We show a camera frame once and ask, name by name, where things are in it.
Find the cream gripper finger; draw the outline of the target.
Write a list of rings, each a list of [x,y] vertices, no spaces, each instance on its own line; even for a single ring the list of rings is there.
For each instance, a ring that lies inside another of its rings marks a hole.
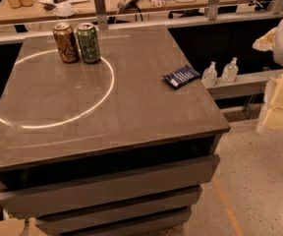
[[[265,35],[261,36],[253,43],[253,49],[263,52],[272,51],[275,34],[276,28],[268,31]]]
[[[260,109],[256,131],[269,134],[283,129],[283,74],[266,83],[264,104]]]

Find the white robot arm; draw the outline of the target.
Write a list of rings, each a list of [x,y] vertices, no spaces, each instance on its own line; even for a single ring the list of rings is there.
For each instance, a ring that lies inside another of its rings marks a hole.
[[[258,38],[253,49],[271,51],[276,64],[283,67],[283,19],[276,28]],[[260,134],[283,129],[283,73],[266,83],[264,105],[261,107],[256,130]]]

